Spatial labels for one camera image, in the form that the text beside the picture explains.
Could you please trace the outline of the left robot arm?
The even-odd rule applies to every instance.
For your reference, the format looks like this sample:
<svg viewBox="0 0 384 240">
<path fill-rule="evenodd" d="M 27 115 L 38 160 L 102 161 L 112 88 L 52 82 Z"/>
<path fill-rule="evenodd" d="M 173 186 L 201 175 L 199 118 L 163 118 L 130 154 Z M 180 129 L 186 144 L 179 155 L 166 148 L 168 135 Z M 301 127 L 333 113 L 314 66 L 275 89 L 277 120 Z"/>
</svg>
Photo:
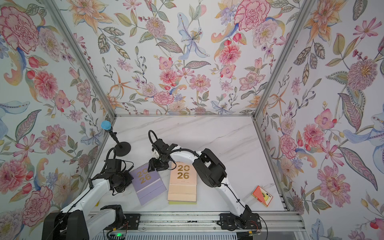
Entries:
<svg viewBox="0 0 384 240">
<path fill-rule="evenodd" d="M 132 183 L 127 161 L 108 159 L 100 173 L 89 178 L 89 185 L 73 202 L 60 212 L 49 214 L 43 224 L 43 240 L 91 240 L 104 229 L 125 228 L 129 220 L 121 205 L 106 205 L 90 217 L 100 199 L 112 192 L 123 193 Z"/>
</svg>

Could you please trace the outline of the purple calendar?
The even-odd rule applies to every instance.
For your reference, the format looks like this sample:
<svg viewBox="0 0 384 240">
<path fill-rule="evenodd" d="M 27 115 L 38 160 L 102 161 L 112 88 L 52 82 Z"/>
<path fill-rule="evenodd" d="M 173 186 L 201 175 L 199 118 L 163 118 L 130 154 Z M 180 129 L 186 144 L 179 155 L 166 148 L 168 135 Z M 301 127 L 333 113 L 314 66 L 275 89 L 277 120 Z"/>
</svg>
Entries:
<svg viewBox="0 0 384 240">
<path fill-rule="evenodd" d="M 167 188 L 158 172 L 148 171 L 149 164 L 141 165 L 131 172 L 132 184 L 141 206 L 164 193 Z"/>
</svg>

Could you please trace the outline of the yellow-green calendar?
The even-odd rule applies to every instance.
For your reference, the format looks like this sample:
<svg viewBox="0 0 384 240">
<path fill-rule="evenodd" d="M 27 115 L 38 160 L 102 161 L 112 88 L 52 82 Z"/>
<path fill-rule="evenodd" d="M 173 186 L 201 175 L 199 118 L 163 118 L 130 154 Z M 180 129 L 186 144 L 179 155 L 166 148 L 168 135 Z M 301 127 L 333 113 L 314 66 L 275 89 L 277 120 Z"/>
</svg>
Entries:
<svg viewBox="0 0 384 240">
<path fill-rule="evenodd" d="M 196 205 L 197 202 L 169 201 L 169 205 Z"/>
</svg>

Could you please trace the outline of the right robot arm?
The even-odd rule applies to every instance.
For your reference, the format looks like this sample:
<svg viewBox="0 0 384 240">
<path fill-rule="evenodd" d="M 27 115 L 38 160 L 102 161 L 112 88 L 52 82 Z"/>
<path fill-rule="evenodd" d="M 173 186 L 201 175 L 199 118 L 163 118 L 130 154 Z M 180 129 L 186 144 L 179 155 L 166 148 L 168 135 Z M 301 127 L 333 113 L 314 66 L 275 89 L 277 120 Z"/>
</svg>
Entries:
<svg viewBox="0 0 384 240">
<path fill-rule="evenodd" d="M 230 210 L 228 214 L 220 214 L 220 220 L 217 221 L 222 230 L 262 229 L 259 215 L 238 198 L 230 184 L 225 165 L 210 149 L 193 151 L 176 144 L 168 145 L 162 139 L 150 140 L 150 143 L 154 157 L 149 160 L 149 172 L 171 170 L 171 164 L 176 162 L 189 163 L 205 185 L 218 191 Z"/>
</svg>

